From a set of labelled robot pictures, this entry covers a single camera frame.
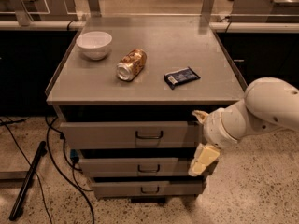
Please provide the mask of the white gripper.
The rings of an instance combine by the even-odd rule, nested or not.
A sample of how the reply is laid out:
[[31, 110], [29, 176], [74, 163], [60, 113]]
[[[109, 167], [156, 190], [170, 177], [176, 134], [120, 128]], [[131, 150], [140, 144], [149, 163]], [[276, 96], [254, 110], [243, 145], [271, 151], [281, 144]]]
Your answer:
[[203, 135], [208, 144], [199, 144], [195, 150], [188, 171], [190, 176], [201, 175], [205, 169], [220, 156], [220, 150], [215, 146], [227, 148], [230, 145], [236, 145], [238, 143], [238, 140], [233, 138], [224, 128], [221, 118], [223, 112], [223, 108], [219, 108], [209, 114], [206, 111], [193, 110], [192, 115], [203, 124]]

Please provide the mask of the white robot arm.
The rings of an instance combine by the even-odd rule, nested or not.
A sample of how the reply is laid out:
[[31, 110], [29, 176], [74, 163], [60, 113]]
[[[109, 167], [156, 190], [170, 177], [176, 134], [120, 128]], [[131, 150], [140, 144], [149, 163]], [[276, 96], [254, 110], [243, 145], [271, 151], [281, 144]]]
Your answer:
[[251, 82], [238, 102], [211, 113], [194, 110], [203, 126], [205, 142], [199, 144], [188, 174], [201, 175], [222, 149], [249, 135], [279, 128], [299, 131], [299, 90], [284, 80], [263, 77]]

